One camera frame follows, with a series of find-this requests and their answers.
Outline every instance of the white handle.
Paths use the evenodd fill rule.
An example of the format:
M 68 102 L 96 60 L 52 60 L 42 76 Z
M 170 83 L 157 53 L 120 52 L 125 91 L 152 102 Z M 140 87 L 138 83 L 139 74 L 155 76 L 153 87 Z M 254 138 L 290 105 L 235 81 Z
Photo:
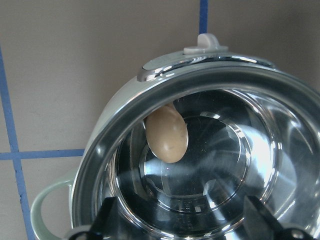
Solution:
M 64 176 L 58 178 L 53 184 L 47 186 L 42 192 L 36 196 L 32 206 L 31 206 L 31 224 L 34 234 L 39 240 L 61 240 L 60 237 L 53 235 L 46 227 L 41 214 L 41 206 L 46 198 L 46 196 L 52 191 L 59 189 L 61 187 L 69 187 L 69 201 L 71 196 L 71 191 L 73 183 L 77 174 L 77 169 L 72 169 Z

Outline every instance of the white knob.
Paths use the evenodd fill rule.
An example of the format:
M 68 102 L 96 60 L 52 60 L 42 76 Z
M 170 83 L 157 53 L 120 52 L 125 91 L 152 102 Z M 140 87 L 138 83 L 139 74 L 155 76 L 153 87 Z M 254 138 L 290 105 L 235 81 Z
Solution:
M 197 46 L 187 46 L 183 49 L 185 55 L 221 53 L 227 51 L 228 47 L 220 46 L 216 36 L 211 33 L 198 35 Z

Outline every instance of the floor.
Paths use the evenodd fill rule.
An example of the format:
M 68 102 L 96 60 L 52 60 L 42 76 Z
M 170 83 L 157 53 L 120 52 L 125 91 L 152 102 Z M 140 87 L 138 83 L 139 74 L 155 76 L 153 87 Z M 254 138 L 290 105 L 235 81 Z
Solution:
M 36 238 L 35 197 L 79 166 L 103 107 L 144 63 L 208 30 L 320 91 L 319 23 L 319 0 L 0 0 L 0 239 Z M 67 188 L 42 215 L 62 238 Z

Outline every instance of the handle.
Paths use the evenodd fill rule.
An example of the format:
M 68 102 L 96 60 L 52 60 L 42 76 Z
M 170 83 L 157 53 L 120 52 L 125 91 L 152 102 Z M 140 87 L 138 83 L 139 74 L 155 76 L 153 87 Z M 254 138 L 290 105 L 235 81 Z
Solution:
M 67 172 L 64 176 L 58 178 L 54 183 L 47 186 L 42 192 L 36 196 L 30 211 L 31 216 L 31 224 L 34 231 L 34 234 L 39 240 L 61 240 L 60 237 L 55 236 L 52 234 L 46 227 L 42 215 L 41 215 L 41 206 L 46 198 L 46 196 L 51 193 L 52 191 L 62 188 L 62 187 L 69 187 L 69 203 L 71 199 L 71 192 L 73 183 L 77 174 L 77 168 L 72 169 L 71 171 Z

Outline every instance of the egg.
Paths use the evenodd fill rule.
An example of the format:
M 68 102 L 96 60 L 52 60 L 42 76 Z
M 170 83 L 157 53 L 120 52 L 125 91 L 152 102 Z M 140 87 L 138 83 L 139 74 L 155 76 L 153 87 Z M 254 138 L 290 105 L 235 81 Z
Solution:
M 182 159 L 188 148 L 188 130 L 172 103 L 152 112 L 144 125 L 147 143 L 157 158 L 166 163 Z

